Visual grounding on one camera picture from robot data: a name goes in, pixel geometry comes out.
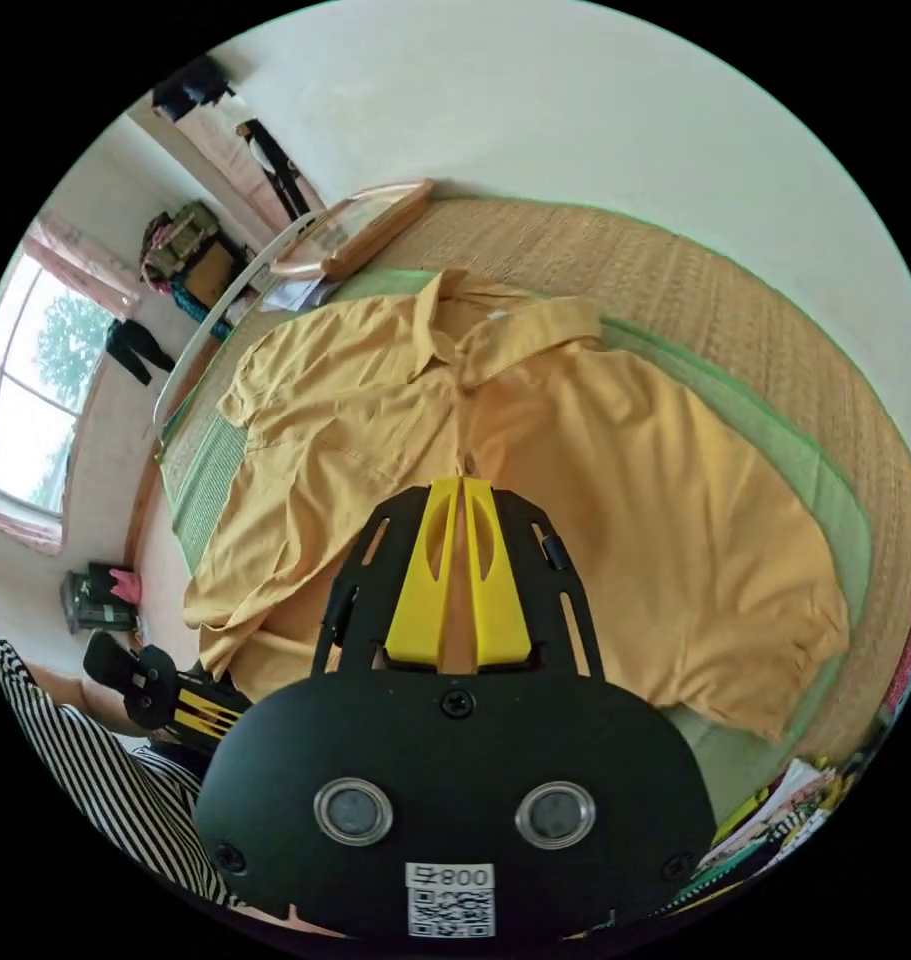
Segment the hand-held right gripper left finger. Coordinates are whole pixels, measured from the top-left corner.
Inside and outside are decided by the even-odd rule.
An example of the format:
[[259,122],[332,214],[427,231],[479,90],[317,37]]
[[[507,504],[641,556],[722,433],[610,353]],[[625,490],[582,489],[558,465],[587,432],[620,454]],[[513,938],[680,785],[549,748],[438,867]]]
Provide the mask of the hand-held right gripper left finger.
[[384,647],[394,666],[440,664],[460,487],[449,477],[427,489]]

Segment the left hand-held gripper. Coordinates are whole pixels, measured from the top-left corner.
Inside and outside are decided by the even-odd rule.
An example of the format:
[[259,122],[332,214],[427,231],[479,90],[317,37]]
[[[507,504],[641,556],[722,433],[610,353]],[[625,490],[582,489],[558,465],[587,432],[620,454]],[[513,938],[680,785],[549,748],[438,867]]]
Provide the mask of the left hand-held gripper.
[[122,654],[127,713],[166,743],[213,752],[251,706],[232,680],[217,679],[199,664],[181,670],[158,647]]

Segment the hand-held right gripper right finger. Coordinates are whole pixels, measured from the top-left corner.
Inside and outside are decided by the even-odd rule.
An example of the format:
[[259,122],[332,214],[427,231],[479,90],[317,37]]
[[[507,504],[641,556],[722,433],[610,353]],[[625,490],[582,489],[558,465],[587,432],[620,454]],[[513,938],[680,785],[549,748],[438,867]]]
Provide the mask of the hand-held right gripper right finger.
[[463,480],[469,583],[478,668],[525,663],[531,641],[492,487]]

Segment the person's left hand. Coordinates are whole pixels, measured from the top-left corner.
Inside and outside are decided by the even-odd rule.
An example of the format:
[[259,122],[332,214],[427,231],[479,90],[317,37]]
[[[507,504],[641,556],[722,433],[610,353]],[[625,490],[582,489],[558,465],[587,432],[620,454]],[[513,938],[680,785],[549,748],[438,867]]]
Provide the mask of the person's left hand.
[[123,696],[87,675],[69,676],[33,663],[27,670],[36,684],[57,704],[71,706],[113,734],[145,739],[149,732],[128,715]]

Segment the person's right hand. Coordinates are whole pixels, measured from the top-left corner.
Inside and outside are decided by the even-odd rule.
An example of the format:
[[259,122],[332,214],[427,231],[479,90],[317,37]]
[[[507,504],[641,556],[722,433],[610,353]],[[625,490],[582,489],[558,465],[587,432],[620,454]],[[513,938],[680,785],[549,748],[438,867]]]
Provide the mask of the person's right hand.
[[303,920],[302,918],[299,917],[294,907],[289,907],[287,916],[285,918],[275,917],[273,915],[270,915],[266,912],[260,911],[250,906],[235,906],[235,907],[232,907],[232,911],[239,915],[248,917],[252,920],[257,920],[259,922],[274,925],[274,926],[284,927],[284,928],[295,930],[302,933],[320,935],[320,936],[331,937],[331,938],[339,938],[339,939],[346,938],[346,935],[343,933],[340,933],[325,927],[321,927],[316,924]]

